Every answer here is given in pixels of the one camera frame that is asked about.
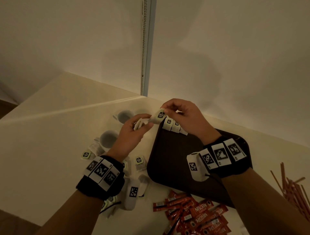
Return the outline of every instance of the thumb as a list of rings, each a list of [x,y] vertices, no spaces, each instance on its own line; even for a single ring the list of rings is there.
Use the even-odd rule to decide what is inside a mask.
[[[148,132],[152,127],[153,127],[154,123],[149,122],[148,124],[143,125],[142,127],[140,127],[138,130],[136,130],[136,132],[143,136],[146,132]]]
[[[182,120],[184,120],[184,116],[181,114],[178,114],[177,112],[171,110],[171,109],[165,109],[164,113],[167,114],[170,118],[175,120],[176,122],[180,123],[182,125]]]

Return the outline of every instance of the wristband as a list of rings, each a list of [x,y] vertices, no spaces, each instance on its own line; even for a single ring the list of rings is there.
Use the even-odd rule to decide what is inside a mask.
[[[107,200],[120,193],[125,180],[124,166],[109,156],[96,157],[84,170],[76,189],[89,197]]]
[[[239,175],[250,168],[250,163],[243,150],[234,139],[228,139],[225,136],[205,145],[199,155],[207,170],[217,174],[220,178]]]

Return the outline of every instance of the white mug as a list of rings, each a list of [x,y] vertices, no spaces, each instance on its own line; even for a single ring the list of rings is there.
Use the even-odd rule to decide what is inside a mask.
[[[113,115],[113,117],[115,118],[115,120],[119,121],[121,124],[124,124],[134,115],[135,115],[134,112],[131,110],[123,110],[123,111],[120,111],[118,114]]]
[[[113,144],[116,142],[118,138],[118,132],[113,130],[105,131],[99,138],[94,139],[99,142],[101,147],[107,151],[112,148]]]

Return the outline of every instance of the finger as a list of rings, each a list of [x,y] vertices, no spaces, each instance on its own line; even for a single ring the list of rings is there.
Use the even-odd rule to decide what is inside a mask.
[[[126,125],[129,125],[130,127],[133,127],[134,124],[139,121],[140,118],[150,118],[151,115],[147,113],[140,113],[129,119],[127,122],[125,122]]]
[[[165,102],[161,108],[169,108],[171,110],[180,110],[180,111],[185,111],[186,105],[189,101],[187,100],[182,100],[182,99],[171,99]]]
[[[138,135],[141,135],[143,137],[143,135],[148,132],[152,127],[153,127],[154,123],[149,122],[148,124],[145,124],[144,126],[140,127],[140,129],[136,130],[135,132]]]
[[[185,119],[185,117],[183,116],[183,113],[179,114],[171,109],[165,109],[164,113],[180,124],[182,124],[183,120]]]

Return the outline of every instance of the black tray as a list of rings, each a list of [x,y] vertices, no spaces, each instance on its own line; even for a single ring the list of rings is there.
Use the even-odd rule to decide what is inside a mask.
[[[156,183],[181,190],[202,198],[223,203],[234,207],[226,189],[220,183],[221,179],[211,174],[203,182],[192,179],[187,155],[203,149],[203,143],[194,135],[183,135],[162,128],[163,122],[159,125],[152,152],[148,161],[147,171],[149,177]],[[247,142],[240,136],[218,130],[223,136],[233,138],[242,148],[252,167],[250,149]]]

